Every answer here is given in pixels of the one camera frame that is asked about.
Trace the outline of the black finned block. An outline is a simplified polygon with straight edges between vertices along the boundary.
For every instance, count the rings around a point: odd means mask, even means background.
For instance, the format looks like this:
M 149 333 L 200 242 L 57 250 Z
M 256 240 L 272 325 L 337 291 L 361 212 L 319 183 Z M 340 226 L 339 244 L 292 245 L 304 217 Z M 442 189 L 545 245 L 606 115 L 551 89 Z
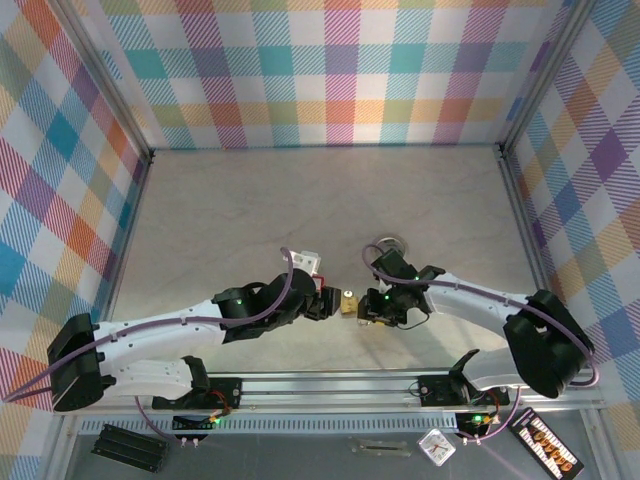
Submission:
M 165 440 L 105 424 L 91 453 L 145 472 L 157 473 L 168 450 L 169 444 Z

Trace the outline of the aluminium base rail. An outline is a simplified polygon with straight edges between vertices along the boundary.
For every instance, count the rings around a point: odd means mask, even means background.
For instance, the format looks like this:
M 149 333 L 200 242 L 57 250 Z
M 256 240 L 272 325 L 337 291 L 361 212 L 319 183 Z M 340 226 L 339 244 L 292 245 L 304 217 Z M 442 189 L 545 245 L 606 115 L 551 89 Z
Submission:
M 455 395 L 444 371 L 219 373 L 210 376 L 235 413 L 498 412 L 515 404 L 515 389 Z

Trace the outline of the black electronics module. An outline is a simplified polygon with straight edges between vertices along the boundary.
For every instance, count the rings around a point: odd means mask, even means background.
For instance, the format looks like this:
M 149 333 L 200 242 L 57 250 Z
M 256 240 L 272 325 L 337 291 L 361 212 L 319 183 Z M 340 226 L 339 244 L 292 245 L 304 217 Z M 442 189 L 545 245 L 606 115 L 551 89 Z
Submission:
M 221 422 L 220 416 L 208 416 L 208 417 L 185 417 L 174 416 L 172 418 L 172 429 L 176 431 L 184 430 L 196 430 L 207 431 L 213 430 Z
M 456 422 L 460 434 L 485 436 L 500 423 L 500 416 L 489 413 L 457 413 Z

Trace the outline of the small white clock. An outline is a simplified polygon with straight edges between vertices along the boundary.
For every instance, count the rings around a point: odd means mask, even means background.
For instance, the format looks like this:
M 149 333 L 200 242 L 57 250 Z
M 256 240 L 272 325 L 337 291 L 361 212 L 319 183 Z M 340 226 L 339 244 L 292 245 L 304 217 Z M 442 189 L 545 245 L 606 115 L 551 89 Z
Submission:
M 431 462 L 441 467 L 456 452 L 456 447 L 438 429 L 425 433 L 417 442 L 417 446 Z

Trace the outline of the black card with orange print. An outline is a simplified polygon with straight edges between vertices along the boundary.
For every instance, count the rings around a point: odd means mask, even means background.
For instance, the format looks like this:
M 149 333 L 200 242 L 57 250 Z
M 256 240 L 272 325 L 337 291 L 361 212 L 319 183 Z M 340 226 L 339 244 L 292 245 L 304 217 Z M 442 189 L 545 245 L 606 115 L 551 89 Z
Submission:
M 531 407 L 516 414 L 508 429 L 551 480 L 575 480 L 584 470 L 583 462 Z

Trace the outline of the clear tape roll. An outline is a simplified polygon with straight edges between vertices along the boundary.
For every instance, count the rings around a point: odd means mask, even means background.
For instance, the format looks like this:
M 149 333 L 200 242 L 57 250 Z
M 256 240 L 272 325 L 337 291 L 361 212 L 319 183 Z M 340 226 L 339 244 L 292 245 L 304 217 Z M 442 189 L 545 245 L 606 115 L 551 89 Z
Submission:
M 396 251 L 401 256 L 405 256 L 408 252 L 407 242 L 396 234 L 383 234 L 374 240 L 374 245 L 382 252 Z

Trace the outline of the aluminium frame post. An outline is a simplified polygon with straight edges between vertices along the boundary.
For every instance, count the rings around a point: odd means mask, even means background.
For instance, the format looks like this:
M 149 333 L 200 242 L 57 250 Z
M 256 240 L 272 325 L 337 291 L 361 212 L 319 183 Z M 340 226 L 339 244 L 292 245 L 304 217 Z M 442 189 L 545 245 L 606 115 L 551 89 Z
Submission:
M 558 24 L 545 52 L 537 54 L 534 64 L 538 65 L 532 83 L 524 92 L 523 100 L 515 110 L 513 120 L 506 133 L 497 143 L 501 157 L 508 159 L 514 155 L 516 144 L 530 124 L 535 110 L 540 105 L 552 81 L 585 25 L 597 0 L 571 0 L 563 21 Z
M 145 139 L 125 97 L 113 80 L 99 49 L 94 45 L 89 33 L 84 28 L 81 17 L 77 14 L 71 0 L 46 1 L 78 51 L 86 70 L 104 95 L 114 116 L 121 123 L 124 132 L 141 152 L 145 163 L 152 165 L 155 151 Z

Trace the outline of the aluminium frame floor rail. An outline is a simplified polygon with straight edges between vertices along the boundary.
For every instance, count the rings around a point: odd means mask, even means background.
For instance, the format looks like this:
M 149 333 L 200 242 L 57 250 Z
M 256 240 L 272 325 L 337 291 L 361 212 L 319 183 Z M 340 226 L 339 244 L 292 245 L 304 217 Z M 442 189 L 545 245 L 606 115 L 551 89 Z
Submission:
M 507 198 L 514 214 L 517 230 L 524 248 L 529 270 L 534 284 L 538 289 L 552 291 L 554 287 L 545 268 L 541 250 L 534 234 L 532 223 L 525 208 L 525 202 L 520 192 L 516 175 L 509 155 L 504 147 L 498 143 L 493 145 L 498 169 L 506 190 Z
M 129 215 L 125 224 L 124 233 L 120 236 L 120 244 L 116 263 L 113 267 L 113 279 L 109 284 L 108 296 L 106 297 L 104 308 L 101 310 L 100 321 L 110 321 L 113 317 L 118 294 L 124 278 L 126 263 L 128 260 L 131 243 L 133 241 L 136 223 L 139 218 L 145 190 L 147 188 L 152 166 L 154 164 L 155 151 L 151 150 L 150 154 L 142 161 L 139 183 L 131 198 Z

